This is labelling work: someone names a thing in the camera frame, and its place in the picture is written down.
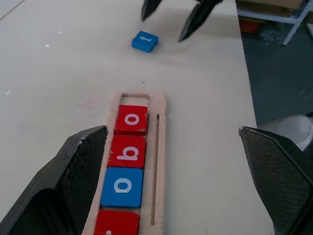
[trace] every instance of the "red block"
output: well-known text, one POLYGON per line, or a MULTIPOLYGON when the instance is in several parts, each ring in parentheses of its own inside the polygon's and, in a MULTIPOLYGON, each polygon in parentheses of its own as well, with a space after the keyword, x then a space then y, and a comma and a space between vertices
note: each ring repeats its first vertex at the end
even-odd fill
POLYGON ((94 235, 137 235, 138 225, 136 213, 102 210, 98 213, 94 235))
POLYGON ((143 168, 146 153, 144 136, 113 136, 108 166, 143 168))
POLYGON ((115 133, 141 135, 147 133, 148 108, 145 106, 120 105, 115 124, 115 133))

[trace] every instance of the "white table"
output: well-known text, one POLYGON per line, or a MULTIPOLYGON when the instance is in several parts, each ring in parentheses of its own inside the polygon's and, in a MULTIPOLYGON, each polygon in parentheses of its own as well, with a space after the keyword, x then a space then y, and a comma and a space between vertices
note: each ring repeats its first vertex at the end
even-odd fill
POLYGON ((0 22, 0 219, 66 138, 106 124, 117 90, 165 93, 167 235, 272 235, 238 136, 255 126, 234 0, 176 42, 195 2, 26 0, 0 22), (159 36, 147 54, 139 31, 159 36))

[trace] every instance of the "blue block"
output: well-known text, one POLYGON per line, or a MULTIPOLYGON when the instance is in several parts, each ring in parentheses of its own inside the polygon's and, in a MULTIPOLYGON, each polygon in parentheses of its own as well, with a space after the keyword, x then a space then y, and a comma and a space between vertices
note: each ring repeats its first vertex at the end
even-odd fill
POLYGON ((150 33, 140 31, 132 41, 132 47, 145 52, 151 52, 158 43, 158 37, 150 33))
POLYGON ((139 168, 109 167, 104 179, 101 205, 139 208, 143 171, 139 168))

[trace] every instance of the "dark floor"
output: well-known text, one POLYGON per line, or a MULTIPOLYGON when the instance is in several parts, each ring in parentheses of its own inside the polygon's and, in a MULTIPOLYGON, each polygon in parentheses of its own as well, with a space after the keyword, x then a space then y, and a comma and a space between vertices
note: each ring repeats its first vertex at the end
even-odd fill
POLYGON ((242 33, 257 123, 313 112, 313 38, 302 26, 287 46, 242 33))

